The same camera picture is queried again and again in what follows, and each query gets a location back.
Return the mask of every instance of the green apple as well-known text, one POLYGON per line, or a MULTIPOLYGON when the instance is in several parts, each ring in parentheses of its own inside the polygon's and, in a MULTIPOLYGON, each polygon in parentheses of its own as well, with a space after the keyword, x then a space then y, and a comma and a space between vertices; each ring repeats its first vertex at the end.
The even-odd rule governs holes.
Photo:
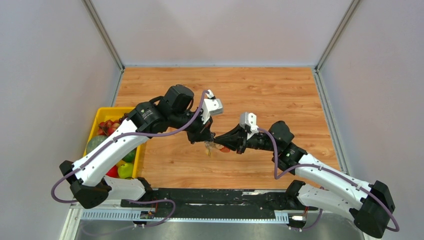
POLYGON ((134 164, 126 162, 118 167, 118 175, 121 179, 130 178, 133 176, 134 164))

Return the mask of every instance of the green fruit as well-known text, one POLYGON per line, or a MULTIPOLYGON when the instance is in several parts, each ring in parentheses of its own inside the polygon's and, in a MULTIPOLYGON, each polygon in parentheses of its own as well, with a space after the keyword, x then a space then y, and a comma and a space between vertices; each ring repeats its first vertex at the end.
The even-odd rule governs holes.
POLYGON ((136 151, 137 148, 134 148, 134 150, 130 151, 127 155, 125 155, 122 160, 126 163, 132 163, 136 159, 136 151))
POLYGON ((101 143, 103 143, 106 139, 108 139, 107 136, 99 135, 93 137, 88 143, 86 147, 87 154, 91 153, 95 148, 97 148, 101 143))
POLYGON ((130 178, 133 176, 134 164, 127 162, 118 167, 118 175, 121 179, 130 178))

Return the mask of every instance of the gray floor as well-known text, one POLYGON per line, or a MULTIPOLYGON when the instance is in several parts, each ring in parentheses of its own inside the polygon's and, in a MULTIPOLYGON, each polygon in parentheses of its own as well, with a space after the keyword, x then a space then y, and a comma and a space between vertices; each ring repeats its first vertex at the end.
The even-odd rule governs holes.
MULTIPOLYGON (((308 223, 316 218, 309 213, 308 223)), ((89 233, 101 234, 131 225, 127 221, 92 220, 81 221, 76 240, 363 240, 362 233, 345 218, 326 213, 318 225, 305 232, 288 230, 282 224, 247 223, 192 223, 166 222, 145 229, 127 229, 107 236, 88 236, 81 232, 81 226, 89 233)))

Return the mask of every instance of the white arm casing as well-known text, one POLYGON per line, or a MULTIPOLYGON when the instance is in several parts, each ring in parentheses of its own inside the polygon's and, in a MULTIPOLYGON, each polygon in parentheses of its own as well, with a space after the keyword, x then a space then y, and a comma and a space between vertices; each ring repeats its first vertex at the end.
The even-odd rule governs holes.
MULTIPOLYGON (((352 180, 353 182, 358 184, 359 187, 363 187, 364 189, 368 191, 371 190, 371 188, 369 187, 369 184, 370 184, 369 182, 362 181, 354 177, 351 177, 349 175, 346 175, 344 173, 341 173, 340 171, 319 161, 310 153, 303 155, 298 163, 299 164, 314 164, 314 165, 322 166, 326 169, 333 170, 343 175, 344 177, 352 180)), ((342 199, 346 200, 349 203, 349 205, 353 206, 353 208, 357 210, 359 210, 362 206, 361 198, 366 199, 368 196, 365 192, 360 191, 356 187, 352 186, 350 183, 324 170, 319 170, 314 167, 302 166, 302 167, 296 168, 295 173, 297 176, 312 180, 315 183, 323 186, 325 189, 333 192, 337 196, 340 196, 342 199)))
POLYGON ((302 186, 297 199, 304 206, 316 207, 345 217, 352 222, 354 217, 349 209, 354 208, 346 199, 332 193, 331 191, 319 189, 309 184, 302 186))
POLYGON ((247 133, 247 139, 249 140, 254 134, 257 134, 258 131, 258 125, 256 125, 256 115, 251 112, 243 112, 240 115, 240 122, 238 123, 240 127, 245 129, 246 126, 250 127, 250 133, 247 133))
POLYGON ((138 200, 146 193, 145 187, 138 179, 128 180, 104 176, 104 180, 112 188, 106 200, 138 200))
MULTIPOLYGON (((208 92, 209 93, 206 94, 208 98, 215 97, 212 90, 209 89, 208 92)), ((201 109, 203 110, 203 113, 201 115, 201 120, 203 121, 203 124, 205 124, 211 116, 219 115, 224 112, 223 104, 218 98, 204 99, 201 109)))
MULTIPOLYGON (((135 133, 137 127, 131 120, 124 120, 119 128, 110 135, 104 142, 96 147, 92 152, 73 163, 73 170, 79 168, 86 160, 97 152, 103 145, 111 141, 114 137, 123 133, 135 133)), ((81 179, 82 184, 94 187, 100 183, 105 174, 121 160, 125 155, 131 152, 139 145, 149 140, 146 136, 125 136, 117 142, 112 143, 104 151, 102 151, 93 161, 91 161, 84 169, 78 171, 75 176, 81 179)))

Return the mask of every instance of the watermelon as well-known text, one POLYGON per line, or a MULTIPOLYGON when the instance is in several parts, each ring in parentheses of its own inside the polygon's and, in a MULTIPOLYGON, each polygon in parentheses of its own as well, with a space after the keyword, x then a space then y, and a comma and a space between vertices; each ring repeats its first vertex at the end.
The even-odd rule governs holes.
POLYGON ((103 143, 106 139, 108 139, 107 136, 104 135, 98 135, 90 139, 87 143, 87 147, 85 150, 87 151, 87 154, 91 153, 94 149, 96 149, 101 143, 103 143))
POLYGON ((130 151, 127 155, 125 155, 122 160, 126 163, 132 163, 136 159, 136 151, 137 148, 134 148, 132 151, 130 151))

